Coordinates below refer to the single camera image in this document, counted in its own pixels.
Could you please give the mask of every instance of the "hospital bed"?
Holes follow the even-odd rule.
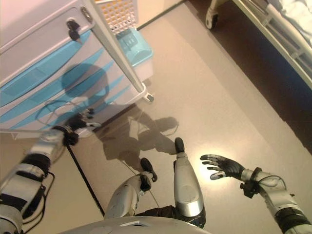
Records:
[[[217,8],[228,0],[212,0],[206,14],[208,29],[216,27]],[[312,37],[308,39],[265,0],[233,0],[312,89]]]

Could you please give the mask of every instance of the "black cable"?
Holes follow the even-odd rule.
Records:
[[[40,219],[38,220],[37,223],[35,223],[31,228],[29,228],[27,231],[25,231],[23,234],[27,234],[30,230],[34,229],[43,219],[44,216],[44,212],[45,212],[45,202],[46,202],[46,196],[43,195],[43,208],[42,211],[39,213],[39,215],[41,214]]]
[[[53,183],[54,183],[54,180],[55,180],[55,175],[54,175],[52,172],[48,172],[48,173],[52,176],[52,181],[51,181],[51,183],[50,183],[49,188],[47,189],[46,194],[43,196],[43,207],[42,207],[42,210],[41,210],[35,217],[33,217],[32,219],[30,219],[30,220],[28,220],[28,221],[26,221],[26,222],[23,222],[23,224],[28,224],[28,223],[33,222],[34,220],[36,220],[36,219],[42,214],[43,208],[45,207],[45,198],[48,197],[48,194],[49,194],[49,192],[50,192],[50,189],[51,189],[51,187],[52,187],[52,185],[53,185]]]
[[[82,171],[82,169],[81,169],[81,167],[80,167],[80,165],[79,165],[79,163],[78,163],[78,161],[77,161],[77,159],[76,159],[76,156],[75,156],[74,152],[73,152],[72,149],[70,148],[70,145],[69,145],[69,144],[66,145],[66,148],[68,149],[68,152],[70,153],[70,155],[71,155],[73,161],[75,162],[75,164],[76,164],[76,166],[77,166],[77,168],[78,168],[78,170],[79,170],[79,172],[80,172],[80,175],[82,176],[82,178],[83,178],[83,180],[84,180],[84,182],[85,182],[85,184],[86,184],[86,186],[87,186],[87,188],[88,188],[88,190],[89,190],[89,192],[90,192],[90,194],[91,194],[91,196],[92,196],[94,202],[96,203],[97,207],[99,208],[101,214],[102,214],[103,217],[104,217],[104,216],[105,216],[105,212],[104,212],[103,208],[101,207],[101,205],[100,205],[100,203],[99,203],[99,201],[98,201],[96,195],[94,194],[94,192],[93,192],[93,190],[92,190],[92,188],[91,188],[91,185],[89,184],[89,182],[88,182],[88,180],[87,180],[87,177],[86,177],[85,174],[83,173],[83,171]]]

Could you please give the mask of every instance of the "beige floor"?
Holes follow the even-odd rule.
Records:
[[[182,137],[205,199],[205,229],[214,234],[281,233],[260,196],[244,197],[239,181],[210,181],[199,157],[220,154],[246,168],[283,177],[312,219],[312,157],[213,34],[182,4],[141,30],[154,50],[153,104],[135,107],[74,147],[106,209],[114,190],[146,157],[158,174],[152,193],[174,205],[173,141]],[[156,207],[151,194],[138,212]]]

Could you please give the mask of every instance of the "bedsheet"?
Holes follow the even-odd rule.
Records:
[[[312,0],[268,0],[312,46]]]

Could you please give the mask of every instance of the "robot forearm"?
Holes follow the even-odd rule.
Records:
[[[1,233],[20,233],[22,219],[36,210],[45,191],[42,181],[62,152],[63,138],[64,132],[57,129],[41,135],[27,156],[1,182]]]
[[[283,233],[312,234],[311,223],[293,196],[287,192],[281,177],[263,172],[261,168],[253,171],[245,169],[238,162],[220,155],[203,155],[200,159],[204,161],[203,164],[213,166],[207,167],[208,170],[217,171],[210,179],[234,177],[245,182],[240,185],[245,196],[252,198],[254,194],[260,193]]]
[[[284,180],[256,168],[254,171],[245,169],[241,174],[244,194],[252,197],[260,193],[264,197],[268,209],[285,234],[312,234],[312,225],[289,194]]]

